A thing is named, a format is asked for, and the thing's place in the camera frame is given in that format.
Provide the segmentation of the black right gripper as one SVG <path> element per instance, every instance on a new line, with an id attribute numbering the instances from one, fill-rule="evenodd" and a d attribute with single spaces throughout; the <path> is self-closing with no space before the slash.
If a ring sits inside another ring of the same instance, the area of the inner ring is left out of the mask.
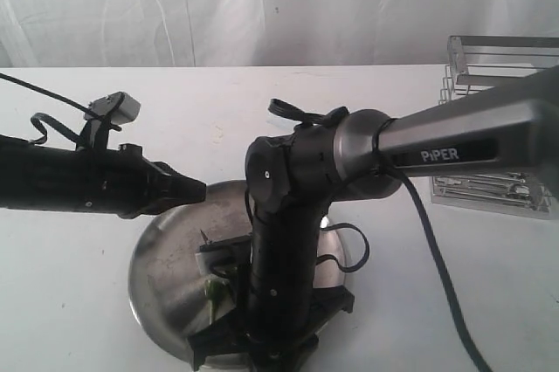
<path id="1" fill-rule="evenodd" d="M 254 207 L 248 294 L 243 308 L 245 332 L 258 346 L 256 366 L 268 371 L 300 368 L 300 338 L 312 311 L 352 313 L 355 295 L 345 286 L 315 288 L 323 203 L 293 203 L 269 211 Z M 199 370 L 212 356 L 240 355 L 238 329 L 213 323 L 188 337 L 191 367 Z"/>

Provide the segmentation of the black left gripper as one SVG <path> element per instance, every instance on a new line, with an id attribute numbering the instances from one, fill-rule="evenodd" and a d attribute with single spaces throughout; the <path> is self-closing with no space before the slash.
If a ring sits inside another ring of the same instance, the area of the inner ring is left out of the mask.
<path id="1" fill-rule="evenodd" d="M 182 175 L 165 162 L 151 162 L 144 158 L 141 146 L 125 143 L 94 158 L 86 207 L 132 219 L 201 203 L 205 197 L 205 183 Z"/>

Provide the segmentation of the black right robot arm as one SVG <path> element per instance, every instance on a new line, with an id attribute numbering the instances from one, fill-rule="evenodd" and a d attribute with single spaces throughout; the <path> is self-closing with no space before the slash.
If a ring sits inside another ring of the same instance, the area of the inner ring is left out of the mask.
<path id="1" fill-rule="evenodd" d="M 289 135 L 260 136 L 245 156 L 250 235 L 211 245 L 223 257 L 210 270 L 235 286 L 235 306 L 188 338 L 199 370 L 218 355 L 247 355 L 258 371 L 296 371 L 318 345 L 318 331 L 351 312 L 344 286 L 317 288 L 321 220 L 332 203 L 381 199 L 405 187 L 416 206 L 454 325 L 481 371 L 488 364 L 466 327 L 414 177 L 531 171 L 558 190 L 556 67 L 399 119 L 339 107 L 306 113 L 282 100 L 269 111 L 295 122 Z"/>

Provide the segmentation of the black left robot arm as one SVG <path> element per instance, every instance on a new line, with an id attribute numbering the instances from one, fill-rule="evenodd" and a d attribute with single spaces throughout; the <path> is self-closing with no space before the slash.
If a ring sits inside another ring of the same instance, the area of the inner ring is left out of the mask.
<path id="1" fill-rule="evenodd" d="M 134 144 L 117 150 L 65 150 L 1 137 L 1 206 L 5 209 L 133 219 L 205 198 L 205 183 L 164 162 L 145 159 L 142 147 Z"/>

